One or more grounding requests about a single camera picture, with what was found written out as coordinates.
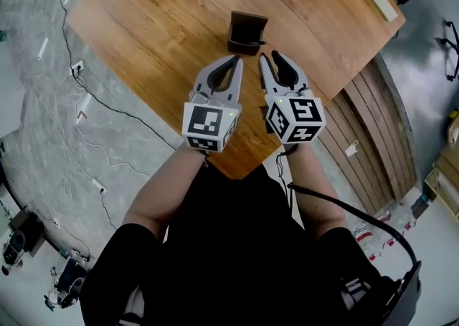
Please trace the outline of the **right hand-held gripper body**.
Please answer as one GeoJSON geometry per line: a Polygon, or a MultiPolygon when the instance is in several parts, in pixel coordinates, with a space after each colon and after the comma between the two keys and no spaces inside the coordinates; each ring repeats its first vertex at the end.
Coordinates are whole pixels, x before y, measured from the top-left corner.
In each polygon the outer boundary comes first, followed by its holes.
{"type": "Polygon", "coordinates": [[[266,94],[266,121],[285,144],[313,142],[326,126],[321,99],[310,89],[285,95],[266,94]]]}

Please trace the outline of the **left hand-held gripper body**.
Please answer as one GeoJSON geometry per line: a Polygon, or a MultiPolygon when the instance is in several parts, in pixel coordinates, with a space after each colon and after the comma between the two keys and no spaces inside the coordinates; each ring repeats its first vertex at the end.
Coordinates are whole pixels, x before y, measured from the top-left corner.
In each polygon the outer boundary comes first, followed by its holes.
{"type": "Polygon", "coordinates": [[[241,85],[213,90],[196,84],[184,104],[182,136],[193,149],[221,153],[235,131],[242,106],[238,103],[241,85]]]}

